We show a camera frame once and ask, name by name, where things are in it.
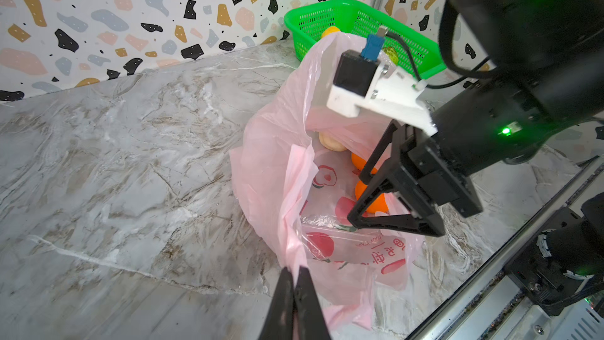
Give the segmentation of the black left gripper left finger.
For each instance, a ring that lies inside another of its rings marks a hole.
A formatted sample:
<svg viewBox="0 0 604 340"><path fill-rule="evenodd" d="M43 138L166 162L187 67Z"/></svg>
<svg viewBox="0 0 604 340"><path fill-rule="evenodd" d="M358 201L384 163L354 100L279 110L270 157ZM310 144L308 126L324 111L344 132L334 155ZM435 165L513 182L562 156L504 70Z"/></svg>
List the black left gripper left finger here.
<svg viewBox="0 0 604 340"><path fill-rule="evenodd" d="M294 278L288 268L279 276L259 340L292 340L294 338Z"/></svg>

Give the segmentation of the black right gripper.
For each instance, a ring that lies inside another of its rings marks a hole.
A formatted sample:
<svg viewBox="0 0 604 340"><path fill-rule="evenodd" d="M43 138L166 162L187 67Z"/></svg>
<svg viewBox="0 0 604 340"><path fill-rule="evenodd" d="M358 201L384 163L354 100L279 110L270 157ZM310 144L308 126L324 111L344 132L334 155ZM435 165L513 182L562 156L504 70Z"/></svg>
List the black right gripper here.
<svg viewBox="0 0 604 340"><path fill-rule="evenodd" d="M367 188L347 214L355 228L441 237L445 225L438 206L450 204L462 217L483 211L470 179L457 172L434 139L418 128L392 120L372 153L356 154L366 160L360 180ZM389 213L366 212L381 194Z"/></svg>

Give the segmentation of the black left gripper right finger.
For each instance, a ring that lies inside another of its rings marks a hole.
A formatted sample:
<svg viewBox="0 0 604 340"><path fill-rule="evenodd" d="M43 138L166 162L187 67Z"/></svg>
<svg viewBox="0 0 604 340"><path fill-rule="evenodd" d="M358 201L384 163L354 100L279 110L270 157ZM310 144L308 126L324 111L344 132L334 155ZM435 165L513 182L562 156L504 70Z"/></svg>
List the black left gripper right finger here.
<svg viewBox="0 0 604 340"><path fill-rule="evenodd" d="M305 267L299 268L294 299L297 312L298 338L300 340L331 340L311 273Z"/></svg>

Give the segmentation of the orange fruit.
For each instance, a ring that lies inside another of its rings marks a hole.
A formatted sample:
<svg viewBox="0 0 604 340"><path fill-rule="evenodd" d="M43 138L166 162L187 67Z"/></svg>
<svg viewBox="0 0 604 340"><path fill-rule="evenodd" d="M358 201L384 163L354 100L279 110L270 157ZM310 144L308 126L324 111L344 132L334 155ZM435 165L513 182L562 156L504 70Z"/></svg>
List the orange fruit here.
<svg viewBox="0 0 604 340"><path fill-rule="evenodd" d="M362 194L365 192L367 185L362 181L359 181L355 186L355 197L357 200L360 199ZM366 212L369 214L376 214L378 212L389 213L389 208L385 201L385 195L379 195L366 209Z"/></svg>
<svg viewBox="0 0 604 340"><path fill-rule="evenodd" d="M361 158L359 155L351 153L351 161L352 164L354 165L354 167L358 170L358 171L362 171L365 166L366 166L366 160Z"/></svg>

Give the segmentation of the pink plastic bag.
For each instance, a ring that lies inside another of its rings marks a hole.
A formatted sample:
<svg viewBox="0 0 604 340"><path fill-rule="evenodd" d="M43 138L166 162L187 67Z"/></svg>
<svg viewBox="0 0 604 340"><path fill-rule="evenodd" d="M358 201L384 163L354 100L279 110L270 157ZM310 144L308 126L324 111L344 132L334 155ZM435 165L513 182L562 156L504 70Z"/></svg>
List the pink plastic bag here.
<svg viewBox="0 0 604 340"><path fill-rule="evenodd" d="M245 218L297 274L309 269L329 329L354 323L371 328L377 283L402 290L424 237L397 231L358 230L347 220L359 173L351 153L373 152L389 119L371 112L346 118L314 105L343 52L365 39L335 33L319 41L275 98L244 130L230 152L232 186ZM322 146L325 132L348 148Z"/></svg>

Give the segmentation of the green fruit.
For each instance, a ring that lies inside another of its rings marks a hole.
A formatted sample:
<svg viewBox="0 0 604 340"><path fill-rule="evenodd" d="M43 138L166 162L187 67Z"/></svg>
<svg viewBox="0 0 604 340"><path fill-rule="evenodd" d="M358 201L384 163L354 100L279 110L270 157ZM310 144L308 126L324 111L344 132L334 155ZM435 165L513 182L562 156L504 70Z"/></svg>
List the green fruit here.
<svg viewBox="0 0 604 340"><path fill-rule="evenodd" d="M398 52L396 51L396 49L394 47L384 47L382 49L382 51L389 57L390 61L395 64L398 65L399 64L399 55Z"/></svg>

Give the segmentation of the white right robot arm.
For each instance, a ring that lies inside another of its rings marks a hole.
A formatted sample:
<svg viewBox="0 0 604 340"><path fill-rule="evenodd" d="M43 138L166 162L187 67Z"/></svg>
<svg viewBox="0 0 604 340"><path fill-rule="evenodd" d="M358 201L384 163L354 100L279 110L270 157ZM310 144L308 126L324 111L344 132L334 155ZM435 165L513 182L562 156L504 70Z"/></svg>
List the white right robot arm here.
<svg viewBox="0 0 604 340"><path fill-rule="evenodd" d="M432 115L433 135L391 122L361 172L355 228L440 237L437 206L481 212L471 175L526 162L603 109L603 0L446 0L438 43L474 84Z"/></svg>

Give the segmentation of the beige round fruit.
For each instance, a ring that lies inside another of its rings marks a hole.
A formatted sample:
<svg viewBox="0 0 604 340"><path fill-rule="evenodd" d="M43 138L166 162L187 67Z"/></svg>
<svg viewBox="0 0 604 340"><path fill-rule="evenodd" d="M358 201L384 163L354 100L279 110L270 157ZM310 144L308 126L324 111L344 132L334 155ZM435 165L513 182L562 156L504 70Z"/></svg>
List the beige round fruit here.
<svg viewBox="0 0 604 340"><path fill-rule="evenodd" d="M348 150L346 146L325 132L319 132L319 141L323 147L333 152L345 152Z"/></svg>

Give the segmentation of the green plastic basket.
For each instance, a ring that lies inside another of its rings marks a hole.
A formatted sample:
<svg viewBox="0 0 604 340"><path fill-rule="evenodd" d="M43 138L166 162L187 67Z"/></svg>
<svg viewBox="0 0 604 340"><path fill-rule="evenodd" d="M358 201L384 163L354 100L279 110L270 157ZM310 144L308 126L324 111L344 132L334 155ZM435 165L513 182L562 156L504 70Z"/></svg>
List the green plastic basket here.
<svg viewBox="0 0 604 340"><path fill-rule="evenodd" d="M329 27L365 38L385 26L409 45L421 78L427 80L446 69L436 42L356 0L329 0L292 9L285 15L285 25L292 34L299 60L304 59Z"/></svg>

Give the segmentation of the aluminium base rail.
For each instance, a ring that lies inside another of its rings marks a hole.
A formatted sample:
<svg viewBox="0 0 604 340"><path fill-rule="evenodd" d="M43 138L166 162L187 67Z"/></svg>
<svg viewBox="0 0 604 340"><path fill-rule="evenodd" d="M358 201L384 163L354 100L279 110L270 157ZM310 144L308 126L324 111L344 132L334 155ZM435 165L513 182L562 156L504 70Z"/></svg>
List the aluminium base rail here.
<svg viewBox="0 0 604 340"><path fill-rule="evenodd" d="M585 162L409 337L601 339L602 157Z"/></svg>

